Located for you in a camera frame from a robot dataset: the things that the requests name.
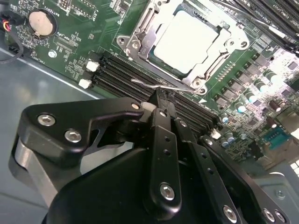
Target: motherboard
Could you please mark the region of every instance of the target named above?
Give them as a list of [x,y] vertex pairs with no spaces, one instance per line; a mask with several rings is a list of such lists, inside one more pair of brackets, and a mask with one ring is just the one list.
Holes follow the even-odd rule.
[[297,42],[299,5],[266,0],[254,11],[260,1],[235,2],[274,33],[210,0],[10,0],[9,6],[25,18],[12,30],[31,58],[109,98],[146,101],[153,92],[146,85],[173,87],[178,116],[195,132],[198,110],[205,110],[220,119],[209,133],[234,160],[254,158],[270,168],[299,156],[286,152],[298,139],[292,123],[299,120],[299,58],[277,37]]

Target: white plastic part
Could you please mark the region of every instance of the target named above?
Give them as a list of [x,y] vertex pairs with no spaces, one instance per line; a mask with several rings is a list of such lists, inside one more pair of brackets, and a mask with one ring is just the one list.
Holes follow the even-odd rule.
[[216,129],[213,129],[211,132],[211,137],[217,140],[221,137],[221,134]]
[[81,86],[83,89],[87,89],[91,84],[92,84],[91,80],[87,80],[87,79],[82,78],[79,81],[79,86]]
[[98,62],[87,62],[86,68],[92,72],[95,72],[100,67],[100,64]]

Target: electrolytic capacitor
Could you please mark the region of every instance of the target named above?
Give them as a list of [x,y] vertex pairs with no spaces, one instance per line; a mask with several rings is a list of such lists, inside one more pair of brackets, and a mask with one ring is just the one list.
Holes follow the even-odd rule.
[[244,113],[244,112],[247,110],[246,107],[244,106],[244,104],[241,103],[241,102],[237,102],[237,103],[235,104],[235,108],[237,109],[237,111],[238,111],[239,113]]
[[245,94],[247,100],[250,102],[250,103],[255,103],[257,101],[257,97],[256,95],[253,94],[253,92],[248,92]]
[[279,75],[275,74],[274,72],[269,72],[266,75],[267,79],[270,80],[270,82],[272,82],[273,84],[279,84],[282,83],[282,79]]
[[235,140],[234,135],[232,133],[227,133],[225,136],[229,143],[232,143]]
[[222,113],[220,116],[221,116],[221,121],[223,122],[223,124],[227,124],[228,123],[228,115],[226,113]]
[[262,81],[258,82],[256,87],[260,92],[266,92],[268,90],[268,86]]
[[275,112],[279,112],[281,111],[281,107],[274,101],[274,100],[271,100],[269,102],[269,106],[275,111]]
[[221,139],[221,145],[222,147],[226,148],[227,146],[229,146],[228,141],[226,140],[226,138],[222,138]]
[[276,128],[277,127],[277,124],[276,124],[275,120],[272,117],[267,117],[266,121],[267,121],[267,124],[268,124],[269,127],[271,127],[271,128]]

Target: bolt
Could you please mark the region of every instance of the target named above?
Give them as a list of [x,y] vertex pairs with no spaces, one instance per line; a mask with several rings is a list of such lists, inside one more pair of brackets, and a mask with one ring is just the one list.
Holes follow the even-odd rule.
[[81,134],[75,130],[66,131],[64,137],[72,143],[80,142],[82,139]]
[[209,140],[209,139],[205,139],[205,141],[206,141],[207,144],[209,144],[209,145],[211,145],[211,146],[213,145],[213,142],[212,142],[211,140]]
[[136,110],[139,110],[139,108],[140,108],[137,104],[132,104],[132,107]]
[[44,126],[52,126],[56,122],[55,118],[48,114],[39,115],[37,121]]
[[164,112],[160,111],[160,114],[166,118],[166,114]]
[[271,212],[268,211],[268,209],[263,209],[263,215],[270,221],[270,222],[275,222],[275,218],[272,215]]
[[201,79],[200,78],[197,78],[193,81],[192,83],[193,87],[196,89],[196,88],[199,88],[201,86]]
[[49,56],[50,58],[56,58],[56,57],[57,57],[57,53],[56,53],[55,50],[49,50],[49,51],[48,51],[48,56]]
[[280,219],[280,221],[285,223],[285,217],[283,215],[281,215],[279,211],[275,210],[275,214]]
[[121,45],[124,45],[124,44],[125,44],[125,40],[124,40],[123,38],[118,39],[118,42],[119,42]]
[[180,124],[181,124],[183,127],[187,127],[186,122],[184,122],[183,120],[180,121]]
[[132,47],[135,48],[135,49],[137,49],[139,47],[139,45],[138,45],[138,43],[133,43]]
[[243,41],[243,42],[241,43],[241,47],[242,47],[242,48],[247,47],[247,42],[246,42],[246,41]]
[[284,200],[285,194],[281,190],[276,190],[275,193],[280,200]]
[[223,207],[224,215],[231,221],[232,223],[237,223],[237,215],[234,213],[234,211],[228,207],[227,205],[224,205]]
[[172,201],[174,199],[174,191],[171,186],[166,183],[161,184],[160,193],[168,201]]

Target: black plastic bracket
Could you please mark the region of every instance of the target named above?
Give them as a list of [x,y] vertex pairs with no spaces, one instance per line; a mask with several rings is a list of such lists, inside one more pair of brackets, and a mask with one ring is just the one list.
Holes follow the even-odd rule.
[[208,150],[197,144],[190,127],[183,120],[175,119],[174,124],[177,130],[179,147],[181,150],[189,153],[190,156],[188,158],[192,158],[193,164],[204,183],[213,208],[214,217],[216,217],[218,223],[242,224],[240,215],[222,182]]
[[276,224],[291,223],[282,209],[241,169],[213,139],[202,136],[200,144],[206,147],[225,185],[242,200],[238,201],[243,217],[249,223],[273,223],[266,218],[265,211],[280,213],[285,222],[276,218]]
[[157,220],[169,220],[182,204],[178,170],[177,138],[171,132],[171,118],[157,108],[152,113],[152,140],[146,210]]
[[[55,124],[44,126],[38,116],[47,114]],[[17,134],[22,143],[61,167],[78,165],[89,146],[94,129],[109,126],[118,120],[139,119],[140,104],[131,98],[101,99],[59,104],[33,105],[21,114]],[[68,130],[80,133],[79,142],[65,138]]]

